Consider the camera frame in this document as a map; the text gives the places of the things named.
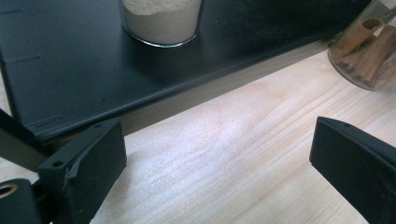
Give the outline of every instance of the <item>white powder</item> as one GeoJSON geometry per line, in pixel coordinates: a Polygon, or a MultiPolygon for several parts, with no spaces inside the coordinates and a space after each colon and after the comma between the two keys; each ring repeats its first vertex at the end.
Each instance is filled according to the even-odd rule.
{"type": "Polygon", "coordinates": [[[196,33],[201,0],[120,0],[125,29],[146,43],[173,46],[196,33]]]}
{"type": "Polygon", "coordinates": [[[193,2],[192,0],[124,0],[124,5],[135,15],[151,15],[161,11],[175,11],[193,2]]]}

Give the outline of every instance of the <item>clamp jaw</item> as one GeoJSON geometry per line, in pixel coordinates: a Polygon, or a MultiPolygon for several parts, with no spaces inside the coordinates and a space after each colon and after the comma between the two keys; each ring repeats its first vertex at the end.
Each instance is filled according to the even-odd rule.
{"type": "Polygon", "coordinates": [[[0,223],[89,223],[126,166],[120,121],[95,124],[50,154],[3,111],[0,119],[0,156],[39,176],[0,183],[0,223]]]}
{"type": "Polygon", "coordinates": [[[396,148],[342,121],[318,118],[312,165],[370,223],[396,223],[396,148]]]}

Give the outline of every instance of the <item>wooden surface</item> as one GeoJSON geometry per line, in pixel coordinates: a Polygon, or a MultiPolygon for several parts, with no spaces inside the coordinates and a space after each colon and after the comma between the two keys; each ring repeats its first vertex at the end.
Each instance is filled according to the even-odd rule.
{"type": "MultiPolygon", "coordinates": [[[[395,93],[355,87],[323,51],[129,134],[128,167],[92,223],[366,223],[311,166],[315,123],[340,119],[396,146],[395,93]]],[[[16,177],[37,179],[1,159],[0,181],[16,177]]]]}

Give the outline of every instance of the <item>glass container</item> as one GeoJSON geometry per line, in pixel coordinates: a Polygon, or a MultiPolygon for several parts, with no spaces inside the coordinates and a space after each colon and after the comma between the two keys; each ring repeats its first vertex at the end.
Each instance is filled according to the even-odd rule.
{"type": "Polygon", "coordinates": [[[135,39],[171,48],[195,38],[203,0],[119,0],[123,27],[135,39]]]}
{"type": "Polygon", "coordinates": [[[374,0],[329,47],[334,68],[370,91],[396,82],[396,0],[374,0]]]}

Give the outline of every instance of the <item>cinnamon stick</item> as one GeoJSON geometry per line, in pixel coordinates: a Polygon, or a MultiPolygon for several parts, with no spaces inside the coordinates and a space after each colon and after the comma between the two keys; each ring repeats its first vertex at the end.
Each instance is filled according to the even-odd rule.
{"type": "Polygon", "coordinates": [[[361,43],[373,35],[373,33],[382,25],[379,18],[370,18],[360,21],[358,25],[346,30],[346,33],[333,45],[330,46],[330,54],[336,61],[348,55],[361,43]]]}
{"type": "Polygon", "coordinates": [[[395,78],[396,78],[396,50],[394,50],[392,54],[378,68],[375,75],[369,82],[369,87],[374,89],[381,88],[391,83],[395,78]]]}
{"type": "Polygon", "coordinates": [[[396,44],[396,27],[385,26],[376,41],[367,49],[361,57],[355,75],[362,80],[370,81],[379,66],[392,53],[393,45],[396,44]]]}
{"type": "Polygon", "coordinates": [[[340,67],[345,69],[347,72],[352,73],[356,67],[359,65],[361,61],[361,56],[364,55],[368,48],[361,48],[359,50],[353,51],[352,53],[348,54],[347,56],[341,58],[340,60],[336,61],[335,63],[339,64],[340,67]]]}

